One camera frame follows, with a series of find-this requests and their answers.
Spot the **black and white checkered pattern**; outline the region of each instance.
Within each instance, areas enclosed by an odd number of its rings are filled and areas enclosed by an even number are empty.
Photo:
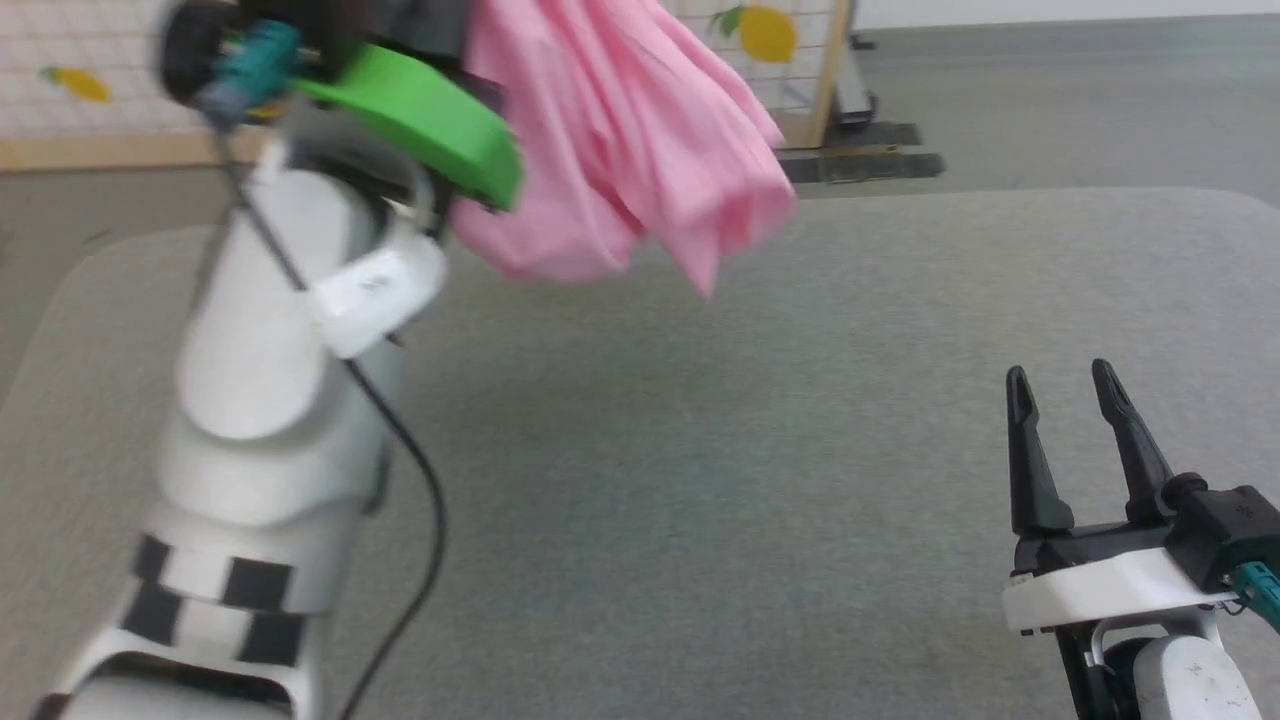
[[[183,560],[173,546],[143,536],[133,561],[138,585],[122,629],[191,650],[224,648],[228,638],[239,638],[232,660],[297,665],[307,616],[284,611],[293,568],[244,557],[227,557],[221,568]]]

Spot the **pink fabric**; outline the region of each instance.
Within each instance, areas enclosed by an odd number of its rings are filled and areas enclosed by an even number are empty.
[[[782,135],[746,83],[657,0],[480,0],[468,69],[502,85],[525,158],[513,213],[454,229],[513,278],[626,270],[652,234],[710,295],[721,258],[795,202]]]

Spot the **black cable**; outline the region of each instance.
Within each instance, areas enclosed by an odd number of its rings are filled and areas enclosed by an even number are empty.
[[[243,181],[239,173],[236,170],[234,155],[232,154],[230,143],[225,135],[214,132],[214,149],[219,159],[219,169],[227,181],[228,188],[237,205],[244,210],[248,215],[250,223],[253,224],[253,229],[257,231],[257,236],[262,238],[262,243],[266,246],[268,252],[275,259],[276,264],[280,266],[280,272],[288,279],[289,286],[297,292],[307,292],[308,286],[306,279],[303,279],[302,273],[298,272],[297,265],[293,259],[289,258],[288,251],[280,243],[280,238],[268,224],[266,218],[262,217],[261,210],[257,204],[250,197],[248,192],[244,191]],[[396,439],[404,446],[413,462],[417,465],[419,470],[422,473],[422,478],[426,482],[426,492],[431,498],[431,507],[434,514],[435,533],[431,544],[431,556],[426,565],[426,577],[422,578],[422,584],[419,585],[416,593],[413,593],[413,600],[410,601],[408,606],[401,612],[399,619],[392,625],[392,629],[383,638],[381,644],[378,646],[378,651],[365,665],[365,671],[361,673],[360,679],[356,682],[356,687],[352,688],[351,694],[347,696],[347,702],[338,715],[339,720],[352,720],[356,716],[356,710],[360,708],[360,701],[364,700],[365,694],[369,692],[370,685],[372,685],[374,678],[378,671],[381,670],[383,664],[387,662],[387,657],[394,650],[396,643],[404,634],[408,625],[417,618],[417,614],[430,600],[431,592],[435,589],[436,583],[440,579],[440,570],[444,568],[444,550],[448,543],[449,536],[449,515],[448,507],[444,502],[444,488],[440,486],[440,478],[435,473],[435,468],[431,465],[430,457],[419,445],[417,439],[413,438],[408,428],[399,419],[396,411],[392,409],[390,404],[378,392],[374,383],[369,380],[365,372],[356,364],[355,360],[342,360],[342,365],[351,374],[351,379],[356,382],[361,392],[369,397],[369,401],[378,410],[378,414],[383,416],[383,420],[390,427],[392,433]]]

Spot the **yellow lemon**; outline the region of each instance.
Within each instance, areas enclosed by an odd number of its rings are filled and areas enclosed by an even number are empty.
[[[284,114],[284,102],[271,100],[248,111],[248,117],[255,120],[274,120]]]
[[[81,68],[45,68],[45,79],[67,88],[73,96],[90,102],[110,102],[111,91],[92,73]]]
[[[796,26],[773,8],[742,8],[737,33],[742,50],[762,63],[790,63],[796,50]]]

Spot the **gray table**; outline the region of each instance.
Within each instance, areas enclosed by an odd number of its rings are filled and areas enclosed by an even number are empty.
[[[0,410],[0,716],[123,575],[202,243],[68,281]],[[1082,523],[1124,501],[1089,360],[1178,469],[1280,500],[1280,211],[1188,190],[806,202],[713,304],[657,254],[586,288],[454,252],[402,407],[451,491],[445,582],[365,717],[1069,717],[1004,626],[1006,368]],[[397,468],[334,637],[344,692],[426,557]],[[1280,638],[1226,639],[1280,714]]]

